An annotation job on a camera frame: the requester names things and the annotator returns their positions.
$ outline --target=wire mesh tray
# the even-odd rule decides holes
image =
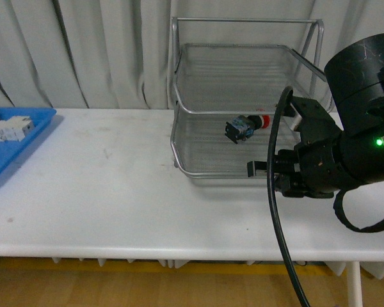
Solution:
[[[180,40],[179,22],[309,25],[301,54],[284,43],[195,43]],[[314,63],[304,58],[318,28]],[[327,111],[332,100],[326,77],[317,68],[323,39],[321,20],[256,20],[172,18],[175,119],[171,146],[175,165],[192,178],[247,178],[249,161],[266,161],[270,128],[259,129],[245,142],[225,136],[226,122],[239,115],[273,116],[283,89],[316,99]],[[298,122],[280,124],[276,150],[293,149]]]
[[[174,83],[180,106],[195,114],[273,114],[287,85],[330,108],[324,74],[283,45],[187,44]]]
[[[171,146],[183,173],[191,178],[247,178],[247,162],[266,161],[270,127],[256,130],[250,139],[235,144],[225,136],[226,121],[233,117],[189,114],[179,106],[175,109]],[[282,121],[276,150],[292,149],[299,140],[298,133]]]

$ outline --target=plastic tray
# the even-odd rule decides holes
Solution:
[[[0,120],[8,120],[12,116],[30,116],[35,125],[33,131],[20,142],[0,142],[0,173],[48,126],[55,114],[54,109],[0,107]]]

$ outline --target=white curtain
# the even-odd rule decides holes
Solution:
[[[384,32],[384,0],[0,0],[0,106],[172,107],[171,16],[321,18],[321,68],[348,44]],[[182,28],[184,41],[296,49],[304,35],[285,26]]]

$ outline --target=small electronic component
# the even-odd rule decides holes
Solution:
[[[32,130],[34,123],[28,116],[13,116],[0,121],[0,142],[22,141]]]
[[[250,115],[238,117],[232,120],[232,123],[226,122],[225,135],[237,144],[237,141],[246,141],[250,138],[255,130],[265,129],[270,124],[269,115]]]

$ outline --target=wooden floor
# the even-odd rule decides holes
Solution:
[[[313,307],[347,306],[346,275],[296,268]],[[384,306],[384,279],[362,275],[365,307]],[[2,306],[299,306],[283,265],[0,258]]]

